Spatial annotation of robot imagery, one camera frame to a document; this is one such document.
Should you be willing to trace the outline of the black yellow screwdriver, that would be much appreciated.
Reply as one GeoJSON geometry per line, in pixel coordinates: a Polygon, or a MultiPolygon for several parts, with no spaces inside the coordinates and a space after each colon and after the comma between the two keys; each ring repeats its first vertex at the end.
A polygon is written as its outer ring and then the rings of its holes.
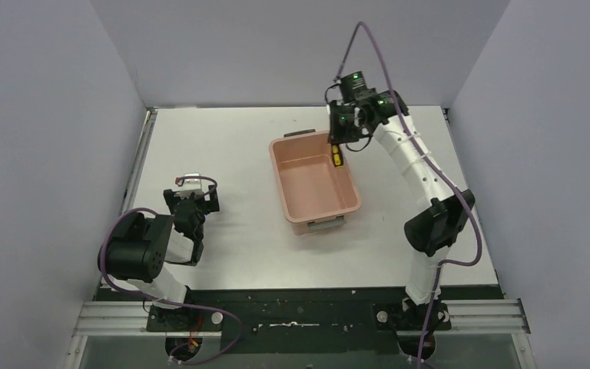
{"type": "Polygon", "coordinates": [[[335,168],[342,168],[344,165],[343,153],[339,145],[331,145],[331,158],[335,168]]]}

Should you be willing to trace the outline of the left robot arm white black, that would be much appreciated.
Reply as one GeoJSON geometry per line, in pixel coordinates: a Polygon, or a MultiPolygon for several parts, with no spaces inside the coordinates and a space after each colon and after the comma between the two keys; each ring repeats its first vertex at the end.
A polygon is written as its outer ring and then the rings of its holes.
{"type": "Polygon", "coordinates": [[[98,270],[110,287],[167,310],[168,323],[180,331],[194,325],[197,310],[187,301],[190,288],[166,265],[193,267],[199,263],[206,217],[220,210],[217,185],[204,187],[195,179],[163,191],[168,214],[148,208],[123,213],[97,256],[98,270]]]}

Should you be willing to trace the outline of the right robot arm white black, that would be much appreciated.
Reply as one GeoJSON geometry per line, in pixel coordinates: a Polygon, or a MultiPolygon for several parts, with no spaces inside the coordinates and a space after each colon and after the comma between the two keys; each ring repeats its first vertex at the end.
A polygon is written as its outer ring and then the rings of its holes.
{"type": "Polygon", "coordinates": [[[361,138],[378,142],[408,184],[419,212],[404,224],[413,248],[406,301],[419,306],[438,300],[449,250],[466,223],[474,220],[473,193],[460,190],[440,169],[397,93],[367,90],[352,101],[330,100],[326,108],[331,145],[361,138]]]}

